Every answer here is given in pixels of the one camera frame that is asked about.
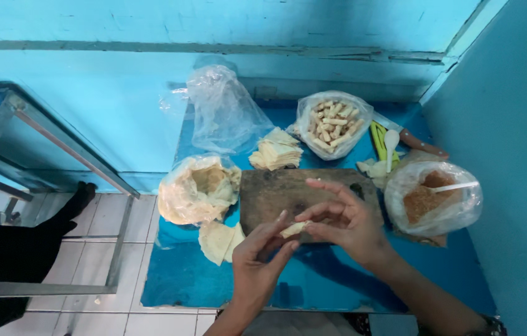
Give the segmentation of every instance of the knife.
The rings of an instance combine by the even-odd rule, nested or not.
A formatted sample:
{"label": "knife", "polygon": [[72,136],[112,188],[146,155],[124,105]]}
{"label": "knife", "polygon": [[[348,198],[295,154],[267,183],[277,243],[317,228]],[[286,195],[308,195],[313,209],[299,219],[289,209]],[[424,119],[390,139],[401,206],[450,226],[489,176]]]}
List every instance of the knife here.
{"label": "knife", "polygon": [[383,115],[373,112],[373,121],[386,127],[388,130],[394,130],[399,133],[400,140],[406,143],[410,148],[418,149],[420,151],[428,152],[433,155],[441,156],[443,158],[448,158],[448,154],[444,149],[432,146],[429,143],[423,142],[415,137],[408,129],[400,126],[394,121],[384,117]]}

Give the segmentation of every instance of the tiled floor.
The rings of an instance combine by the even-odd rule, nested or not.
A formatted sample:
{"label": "tiled floor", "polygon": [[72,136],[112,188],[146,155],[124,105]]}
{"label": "tiled floor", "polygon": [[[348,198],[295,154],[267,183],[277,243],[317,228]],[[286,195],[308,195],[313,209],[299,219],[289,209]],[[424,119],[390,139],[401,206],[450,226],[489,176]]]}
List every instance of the tiled floor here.
{"label": "tiled floor", "polygon": [[[21,212],[23,225],[34,226],[55,214],[70,196],[35,195],[31,203],[19,201],[15,211]],[[125,200],[120,194],[98,194],[75,218],[78,226],[68,235],[117,234]],[[8,197],[0,193],[0,211],[7,203]],[[214,322],[215,310],[147,308],[140,304],[158,222],[156,196],[143,195],[133,203],[115,295],[34,298],[23,318],[0,328],[0,336],[64,336],[68,332],[74,336],[202,336]],[[107,241],[64,241],[44,283],[102,285],[113,248],[114,243]],[[412,316],[379,315],[370,321],[373,335],[416,335]]]}

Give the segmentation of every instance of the wooden knife handle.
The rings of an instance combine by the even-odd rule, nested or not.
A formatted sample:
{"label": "wooden knife handle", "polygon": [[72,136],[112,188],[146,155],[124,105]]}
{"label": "wooden knife handle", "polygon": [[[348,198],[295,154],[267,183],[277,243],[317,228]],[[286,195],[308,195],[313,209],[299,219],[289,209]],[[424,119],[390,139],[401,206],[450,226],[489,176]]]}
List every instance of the wooden knife handle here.
{"label": "wooden knife handle", "polygon": [[430,154],[441,156],[446,159],[450,156],[450,154],[448,154],[444,149],[432,146],[429,143],[419,140],[406,128],[400,132],[400,140],[409,145],[410,148],[428,152]]}

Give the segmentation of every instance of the wooden cutting board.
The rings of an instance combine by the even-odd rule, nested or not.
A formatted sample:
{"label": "wooden cutting board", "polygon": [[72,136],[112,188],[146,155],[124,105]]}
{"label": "wooden cutting board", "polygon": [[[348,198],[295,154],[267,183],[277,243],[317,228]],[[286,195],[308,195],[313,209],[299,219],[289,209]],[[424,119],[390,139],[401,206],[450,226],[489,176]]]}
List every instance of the wooden cutting board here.
{"label": "wooden cutting board", "polygon": [[[279,169],[244,170],[241,176],[241,225],[249,235],[261,223],[273,222],[282,210],[289,211],[289,220],[314,204],[337,197],[325,190],[313,189],[304,182],[320,178],[342,182],[347,187],[355,184],[363,192],[363,199],[373,210],[378,223],[383,225],[378,194],[372,181],[354,169]],[[303,236],[301,242],[312,242]]]}

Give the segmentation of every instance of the blue painted wall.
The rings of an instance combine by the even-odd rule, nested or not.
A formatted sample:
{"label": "blue painted wall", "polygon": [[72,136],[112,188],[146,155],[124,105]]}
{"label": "blue painted wall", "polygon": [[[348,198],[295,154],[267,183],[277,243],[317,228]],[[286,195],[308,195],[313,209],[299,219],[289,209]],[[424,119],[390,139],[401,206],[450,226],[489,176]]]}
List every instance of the blue painted wall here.
{"label": "blue painted wall", "polygon": [[527,0],[502,9],[424,111],[483,185],[469,232],[510,335],[527,335]]}
{"label": "blue painted wall", "polygon": [[[275,87],[298,98],[329,89],[367,100],[415,101],[441,68],[433,65],[327,60],[301,56],[99,51],[0,51],[0,81],[30,95],[121,172],[168,172],[184,109],[160,110],[169,85],[211,62],[238,70],[251,94]],[[49,162],[58,152],[37,148]]]}
{"label": "blue painted wall", "polygon": [[0,0],[0,40],[444,51],[479,0]]}
{"label": "blue painted wall", "polygon": [[[0,41],[120,41],[443,52],[480,0],[0,0]],[[168,172],[184,110],[159,109],[193,68],[224,63],[255,97],[338,89],[417,101],[440,65],[277,54],[0,50],[0,81],[23,87],[119,172]],[[22,128],[7,139],[17,142]],[[37,168],[82,169],[49,146],[13,152]]]}

